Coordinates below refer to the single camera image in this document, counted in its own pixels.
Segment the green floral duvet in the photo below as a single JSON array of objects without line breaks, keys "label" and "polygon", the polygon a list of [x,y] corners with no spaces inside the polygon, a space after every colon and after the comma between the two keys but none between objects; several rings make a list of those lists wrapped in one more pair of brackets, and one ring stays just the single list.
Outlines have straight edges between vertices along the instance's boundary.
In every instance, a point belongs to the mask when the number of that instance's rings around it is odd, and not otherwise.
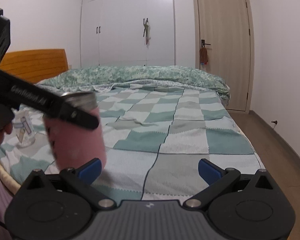
[{"label": "green floral duvet", "polygon": [[180,86],[213,90],[224,106],[230,101],[230,87],[216,75],[183,66],[91,66],[71,69],[37,83],[50,91],[109,91],[116,85]]}]

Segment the wooden headboard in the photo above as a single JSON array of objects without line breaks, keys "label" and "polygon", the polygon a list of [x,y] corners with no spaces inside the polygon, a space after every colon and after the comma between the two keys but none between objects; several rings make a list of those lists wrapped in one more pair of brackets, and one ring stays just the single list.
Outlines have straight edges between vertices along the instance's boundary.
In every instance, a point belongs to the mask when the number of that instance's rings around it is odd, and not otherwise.
[{"label": "wooden headboard", "polygon": [[38,83],[69,70],[64,49],[36,49],[6,53],[0,70],[25,80]]}]

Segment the green hanging ornament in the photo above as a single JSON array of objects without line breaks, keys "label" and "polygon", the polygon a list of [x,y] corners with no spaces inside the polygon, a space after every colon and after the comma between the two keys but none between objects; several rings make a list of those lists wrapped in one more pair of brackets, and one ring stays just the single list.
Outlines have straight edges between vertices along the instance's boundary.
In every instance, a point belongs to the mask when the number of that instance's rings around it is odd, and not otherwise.
[{"label": "green hanging ornament", "polygon": [[143,37],[145,38],[145,45],[148,46],[150,42],[150,24],[148,18],[143,19]]}]

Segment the clear glass cup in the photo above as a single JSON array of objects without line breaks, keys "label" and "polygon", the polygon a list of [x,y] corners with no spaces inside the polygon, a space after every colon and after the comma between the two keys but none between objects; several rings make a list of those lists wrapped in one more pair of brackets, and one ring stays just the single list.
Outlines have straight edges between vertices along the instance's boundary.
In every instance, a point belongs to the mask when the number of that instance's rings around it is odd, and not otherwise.
[{"label": "clear glass cup", "polygon": [[15,112],[12,122],[17,148],[41,147],[47,145],[43,113],[30,107]]}]

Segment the pink steel cup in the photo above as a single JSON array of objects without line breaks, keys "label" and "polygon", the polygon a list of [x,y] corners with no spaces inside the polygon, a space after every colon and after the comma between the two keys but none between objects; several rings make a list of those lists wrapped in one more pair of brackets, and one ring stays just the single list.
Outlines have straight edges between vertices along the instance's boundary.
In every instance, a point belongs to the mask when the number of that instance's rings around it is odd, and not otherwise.
[{"label": "pink steel cup", "polygon": [[[67,92],[62,97],[71,105],[100,118],[95,92]],[[43,121],[60,171],[79,168],[94,158],[100,159],[101,168],[105,167],[107,156],[101,124],[97,129],[89,130],[46,115]]]}]

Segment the beige wooden door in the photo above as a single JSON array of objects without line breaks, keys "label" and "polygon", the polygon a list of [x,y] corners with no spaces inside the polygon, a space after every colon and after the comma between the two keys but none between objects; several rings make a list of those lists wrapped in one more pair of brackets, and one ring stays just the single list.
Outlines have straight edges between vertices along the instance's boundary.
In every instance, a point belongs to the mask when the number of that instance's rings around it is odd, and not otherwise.
[{"label": "beige wooden door", "polygon": [[[250,0],[193,0],[196,68],[221,77],[230,87],[227,110],[248,113],[254,75],[254,30]],[[210,43],[200,64],[201,39]]]}]

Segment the white wardrobe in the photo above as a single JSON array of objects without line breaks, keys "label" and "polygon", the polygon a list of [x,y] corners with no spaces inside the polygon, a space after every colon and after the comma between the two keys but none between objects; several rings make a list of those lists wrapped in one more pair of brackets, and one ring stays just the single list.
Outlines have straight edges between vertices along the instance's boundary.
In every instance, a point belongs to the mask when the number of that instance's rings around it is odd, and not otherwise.
[{"label": "white wardrobe", "polygon": [[81,67],[174,65],[174,33],[173,0],[82,0]]}]

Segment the checkered green bed sheet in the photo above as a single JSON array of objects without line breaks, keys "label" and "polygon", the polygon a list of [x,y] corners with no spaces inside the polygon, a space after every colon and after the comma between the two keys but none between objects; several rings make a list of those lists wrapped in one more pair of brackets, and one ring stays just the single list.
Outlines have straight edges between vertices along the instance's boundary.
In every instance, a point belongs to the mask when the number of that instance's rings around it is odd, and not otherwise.
[{"label": "checkered green bed sheet", "polygon": [[[89,92],[97,96],[107,156],[93,186],[117,202],[184,201],[207,187],[198,172],[203,158],[247,174],[263,167],[213,90],[131,84]],[[0,179],[10,191],[35,168],[60,171],[48,136],[41,147],[16,143],[13,131],[0,145]]]}]

